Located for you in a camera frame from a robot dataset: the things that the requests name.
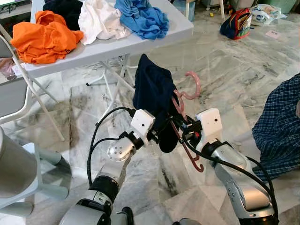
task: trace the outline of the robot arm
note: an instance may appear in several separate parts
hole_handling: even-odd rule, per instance
[[[96,175],[85,198],[74,205],[60,221],[60,225],[133,225],[129,208],[110,217],[114,200],[124,181],[131,157],[144,145],[149,145],[148,133],[155,118],[145,110],[137,110],[131,121],[132,132],[108,148],[107,160]]]
[[[197,151],[221,159],[253,174],[250,161],[222,140],[222,123],[218,109],[208,109],[195,116],[196,126],[187,125],[184,135]],[[60,225],[133,225],[132,212],[123,210],[110,217],[113,202],[125,178],[125,169],[136,150],[149,144],[155,118],[145,110],[137,110],[131,122],[132,132],[123,135],[108,149],[108,160],[97,174],[87,196],[73,206]],[[268,193],[254,180],[226,165],[211,162],[217,177],[228,192],[241,225],[276,225],[274,209]],[[188,219],[180,225],[194,225]]]
[[[222,123],[218,109],[208,109],[195,116],[202,125],[196,150],[223,160],[253,174],[250,161],[222,140]],[[226,187],[234,212],[241,225],[274,225],[274,209],[268,193],[253,179],[226,165],[210,162]]]

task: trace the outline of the blue plaid fabric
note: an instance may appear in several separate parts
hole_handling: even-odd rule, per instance
[[[300,74],[287,80],[268,96],[263,113],[252,129],[261,164],[271,179],[300,166],[300,119],[296,105],[300,100]],[[253,168],[262,180],[262,170]]]

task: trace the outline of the plastic bag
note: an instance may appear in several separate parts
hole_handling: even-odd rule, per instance
[[[253,25],[269,25],[273,20],[282,17],[281,8],[267,4],[258,4],[253,6],[250,11],[252,15],[251,24]]]

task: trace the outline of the orange shirt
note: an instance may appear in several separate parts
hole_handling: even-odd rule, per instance
[[[36,23],[20,22],[13,27],[11,44],[19,58],[28,63],[53,63],[65,58],[83,38],[82,31],[72,31],[65,19],[52,11],[37,12]]]

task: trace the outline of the pink plastic hanger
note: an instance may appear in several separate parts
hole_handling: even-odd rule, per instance
[[[187,72],[187,73],[185,74],[185,76],[192,76],[193,79],[195,80],[195,83],[196,83],[196,90],[195,90],[195,93],[194,93],[193,95],[189,95],[189,94],[187,94],[185,91],[179,92],[178,90],[174,90],[174,93],[176,94],[176,96],[177,96],[177,98],[178,98],[179,105],[177,104],[177,102],[176,102],[176,100],[175,100],[174,97],[172,97],[172,101],[173,101],[173,104],[174,104],[174,106],[175,106],[177,112],[178,112],[179,114],[182,115],[182,117],[183,117],[183,119],[184,119],[185,121],[188,121],[187,116],[186,116],[186,114],[185,114],[185,112],[184,112],[184,103],[183,103],[183,100],[182,100],[182,96],[184,96],[186,99],[192,100],[192,99],[194,99],[194,98],[196,98],[196,97],[198,97],[198,96],[200,95],[201,87],[200,87],[200,78],[198,77],[198,75],[197,75],[196,73],[190,71],[190,72]],[[175,126],[175,124],[174,124],[173,121],[171,121],[171,125],[172,125],[173,130],[174,130],[174,132],[176,133],[177,137],[180,138],[180,134],[178,133],[177,128],[176,128],[176,126]],[[199,166],[198,166],[197,163],[196,163],[196,161],[198,161],[198,160],[200,159],[200,157],[199,157],[198,155],[197,155],[196,157],[192,157],[192,155],[191,155],[191,153],[189,152],[189,150],[188,150],[186,144],[185,144],[185,143],[182,143],[182,145],[183,145],[183,148],[184,148],[184,150],[186,151],[186,153],[187,153],[189,159],[191,160],[193,166],[195,167],[195,169],[196,169],[198,172],[201,172],[201,173],[202,173],[202,172],[204,171],[203,165],[202,165],[202,164],[199,164]]]
[[[200,87],[200,78],[198,77],[198,75],[196,73],[194,73],[192,71],[189,71],[185,74],[185,76],[192,76],[193,79],[195,80],[195,83],[196,83],[195,93],[193,95],[189,95],[185,91],[179,92],[178,90],[175,89],[174,93],[175,93],[175,95],[177,95],[179,105],[177,104],[174,97],[172,97],[172,101],[173,101],[173,104],[174,104],[177,112],[182,115],[182,117],[185,121],[187,121],[188,119],[187,119],[187,116],[184,112],[184,103],[183,103],[183,100],[182,100],[182,96],[184,96],[186,99],[192,100],[192,99],[194,99],[194,98],[196,98],[200,95],[201,87]]]

